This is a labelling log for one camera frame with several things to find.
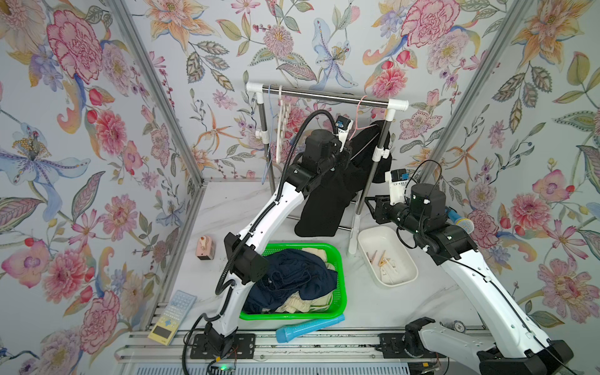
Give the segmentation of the white hanger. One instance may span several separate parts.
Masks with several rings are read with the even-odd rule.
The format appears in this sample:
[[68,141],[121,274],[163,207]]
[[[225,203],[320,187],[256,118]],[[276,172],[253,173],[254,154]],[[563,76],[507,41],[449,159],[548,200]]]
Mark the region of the white hanger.
[[280,163],[282,161],[282,154],[284,149],[284,139],[287,133],[287,125],[291,107],[288,102],[284,99],[283,87],[280,86],[277,92],[279,102],[279,113],[277,116],[277,132],[276,132],[276,148],[275,148],[275,161]]

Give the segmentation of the teal flashlight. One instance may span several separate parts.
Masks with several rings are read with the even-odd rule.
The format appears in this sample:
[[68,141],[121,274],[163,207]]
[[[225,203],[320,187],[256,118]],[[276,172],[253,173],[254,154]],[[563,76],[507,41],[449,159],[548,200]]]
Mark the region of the teal flashlight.
[[345,321],[345,315],[341,314],[331,319],[311,320],[296,325],[288,325],[276,330],[276,341],[278,344],[286,344],[298,337],[332,327],[343,321]]

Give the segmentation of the pink clothespin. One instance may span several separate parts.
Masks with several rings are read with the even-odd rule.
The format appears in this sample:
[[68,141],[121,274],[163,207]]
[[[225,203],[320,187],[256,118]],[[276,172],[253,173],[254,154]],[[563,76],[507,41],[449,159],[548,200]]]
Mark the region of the pink clothespin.
[[374,252],[371,255],[368,255],[368,259],[369,259],[370,264],[374,263],[377,254],[378,254],[378,251]]

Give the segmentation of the navy blue shorts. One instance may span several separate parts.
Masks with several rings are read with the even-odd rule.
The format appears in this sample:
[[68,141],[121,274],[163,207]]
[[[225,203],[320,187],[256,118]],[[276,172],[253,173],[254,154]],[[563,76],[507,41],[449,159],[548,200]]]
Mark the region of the navy blue shorts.
[[273,314],[295,292],[302,299],[316,299],[338,286],[337,270],[328,270],[313,254],[286,248],[267,256],[269,270],[252,287],[245,301],[246,314]]

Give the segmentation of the steel clothes rack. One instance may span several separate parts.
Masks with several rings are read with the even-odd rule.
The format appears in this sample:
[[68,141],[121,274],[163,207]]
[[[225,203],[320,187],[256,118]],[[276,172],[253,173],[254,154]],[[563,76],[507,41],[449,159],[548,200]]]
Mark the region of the steel clothes rack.
[[[267,140],[267,121],[266,121],[266,111],[265,111],[265,94],[270,95],[271,89],[270,86],[260,83],[248,82],[245,84],[246,91],[248,93],[253,93],[256,95],[256,101],[259,107],[259,115],[260,115],[260,126],[261,131],[259,135],[262,140]],[[348,244],[348,254],[355,255],[358,249],[358,235],[359,228],[361,223],[361,215],[363,206],[365,204],[367,195],[370,190],[370,186],[373,181],[373,177],[377,171],[378,165],[380,164],[382,159],[389,159],[391,157],[391,150],[384,146],[386,133],[389,132],[392,122],[395,119],[395,115],[398,111],[406,112],[409,109],[409,101],[400,100],[400,99],[377,99],[377,98],[359,98],[356,95],[350,94],[334,94],[330,92],[318,92],[311,91],[307,89],[299,89],[299,88],[290,88],[290,87],[282,87],[279,86],[279,89],[275,90],[277,95],[280,96],[289,96],[295,98],[308,98],[314,100],[324,100],[326,102],[331,102],[334,104],[348,104],[348,105],[356,105],[360,107],[361,105],[370,106],[373,108],[383,108],[386,109],[385,117],[384,117],[384,126],[381,131],[381,135],[378,139],[378,144],[373,151],[372,160],[373,166],[370,170],[369,178],[366,182],[365,187],[361,192],[361,196],[356,201],[355,204],[355,213],[352,219],[352,226],[350,227],[350,240]],[[267,163],[268,177],[270,182],[271,192],[275,192],[274,185],[274,177],[273,177],[273,167]]]

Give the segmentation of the white tray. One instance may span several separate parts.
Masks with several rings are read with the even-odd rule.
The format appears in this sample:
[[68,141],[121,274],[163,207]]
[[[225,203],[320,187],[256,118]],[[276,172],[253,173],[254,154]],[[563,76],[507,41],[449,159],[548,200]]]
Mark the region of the white tray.
[[417,264],[390,227],[378,226],[361,231],[358,245],[378,287],[396,288],[418,278]]

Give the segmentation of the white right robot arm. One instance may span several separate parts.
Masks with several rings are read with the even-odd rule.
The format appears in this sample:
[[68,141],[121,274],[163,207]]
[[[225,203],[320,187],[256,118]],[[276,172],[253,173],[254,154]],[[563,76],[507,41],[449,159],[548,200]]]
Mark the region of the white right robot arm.
[[419,358],[437,353],[479,374],[558,374],[567,369],[573,351],[552,340],[514,301],[488,268],[476,242],[448,221],[445,194],[432,184],[415,184],[409,198],[367,197],[378,224],[393,223],[413,235],[425,251],[461,288],[490,333],[478,339],[446,328],[428,317],[405,326],[397,348]]

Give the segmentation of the pink small toy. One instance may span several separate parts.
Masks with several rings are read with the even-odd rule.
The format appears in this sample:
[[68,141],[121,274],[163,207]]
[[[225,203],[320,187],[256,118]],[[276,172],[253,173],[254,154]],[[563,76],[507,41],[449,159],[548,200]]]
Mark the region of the pink small toy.
[[213,260],[215,256],[215,244],[211,237],[202,235],[197,242],[195,256],[200,260]]

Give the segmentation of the pink hanger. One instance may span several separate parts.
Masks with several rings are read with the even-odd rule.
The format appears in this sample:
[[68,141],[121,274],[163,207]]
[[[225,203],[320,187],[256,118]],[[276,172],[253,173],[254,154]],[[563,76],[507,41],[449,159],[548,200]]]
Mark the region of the pink hanger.
[[352,130],[352,133],[350,135],[350,139],[353,139],[355,137],[355,135],[359,132],[364,130],[364,127],[359,126],[359,112],[360,112],[360,108],[363,104],[363,101],[368,97],[368,95],[363,95],[360,100],[357,103],[356,106],[356,113],[355,113],[355,119],[354,119],[354,128]]

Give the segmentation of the black shorts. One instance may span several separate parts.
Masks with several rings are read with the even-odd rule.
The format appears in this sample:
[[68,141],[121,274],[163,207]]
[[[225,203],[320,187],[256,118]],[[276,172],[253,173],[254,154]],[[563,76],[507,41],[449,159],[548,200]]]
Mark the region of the black shorts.
[[329,180],[310,194],[300,220],[295,225],[297,236],[335,236],[345,209],[367,184],[373,166],[373,152],[383,126],[383,120],[374,121],[350,140],[351,157],[348,166],[344,170],[335,171]]

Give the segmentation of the tan wooden clothespin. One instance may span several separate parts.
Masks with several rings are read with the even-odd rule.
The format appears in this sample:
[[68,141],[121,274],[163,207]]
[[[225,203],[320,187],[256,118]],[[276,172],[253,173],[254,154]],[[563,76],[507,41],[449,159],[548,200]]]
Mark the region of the tan wooden clothespin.
[[379,262],[378,262],[378,267],[379,267],[380,269],[382,269],[383,267],[386,267],[386,266],[388,266],[389,264],[390,264],[390,258],[389,258],[389,257],[387,257],[387,252],[386,252],[386,251],[384,251],[384,252],[382,253],[382,255],[381,255],[381,258],[379,259]]

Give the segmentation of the beige shorts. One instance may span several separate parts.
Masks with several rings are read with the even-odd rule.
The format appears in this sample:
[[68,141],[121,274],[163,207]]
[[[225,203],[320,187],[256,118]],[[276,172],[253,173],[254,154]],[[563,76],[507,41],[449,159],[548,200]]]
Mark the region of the beige shorts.
[[[323,249],[302,248],[305,253],[313,254],[319,257],[328,270],[335,270],[335,267],[328,262],[328,255]],[[320,298],[308,300],[302,299],[299,292],[291,295],[285,303],[275,310],[276,313],[321,313],[329,309],[333,300],[333,292],[321,296]]]

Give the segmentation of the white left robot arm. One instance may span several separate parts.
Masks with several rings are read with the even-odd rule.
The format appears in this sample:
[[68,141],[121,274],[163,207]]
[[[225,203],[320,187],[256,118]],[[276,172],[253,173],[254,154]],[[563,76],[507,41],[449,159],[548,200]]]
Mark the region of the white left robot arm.
[[350,151],[346,141],[353,125],[348,117],[331,118],[332,128],[312,131],[304,149],[298,151],[301,136],[319,115],[329,117],[331,114],[317,110],[304,120],[291,143],[280,183],[267,204],[239,233],[228,233],[225,237],[227,262],[215,290],[220,297],[220,307],[215,316],[202,314],[193,324],[184,340],[184,358],[195,349],[195,339],[200,340],[209,359],[219,361],[229,356],[245,300],[252,286],[267,273],[268,262],[263,252],[271,236],[322,182],[348,165]]

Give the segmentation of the green plastic basket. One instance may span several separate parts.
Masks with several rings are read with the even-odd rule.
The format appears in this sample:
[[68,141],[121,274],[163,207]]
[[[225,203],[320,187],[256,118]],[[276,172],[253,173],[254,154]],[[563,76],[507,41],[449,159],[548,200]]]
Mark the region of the green plastic basket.
[[308,313],[273,313],[273,314],[246,314],[242,312],[240,318],[242,320],[308,320],[308,319],[331,319],[343,314],[347,298],[345,293],[345,280],[342,256],[340,252],[332,245],[324,243],[279,243],[269,244],[264,252],[267,257],[270,254],[277,253],[286,248],[318,248],[323,249],[327,253],[328,261],[334,265],[338,273],[337,288],[334,290],[334,298],[331,306],[324,312],[308,312]]

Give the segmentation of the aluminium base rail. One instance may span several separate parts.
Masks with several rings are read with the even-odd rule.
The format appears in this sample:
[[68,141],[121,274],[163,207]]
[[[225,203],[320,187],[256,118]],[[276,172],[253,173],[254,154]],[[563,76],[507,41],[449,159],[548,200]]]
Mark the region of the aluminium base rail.
[[163,346],[133,334],[115,357],[120,374],[476,374],[442,353],[410,355],[402,331],[324,330],[280,344],[273,331],[244,331],[223,359],[196,335]]

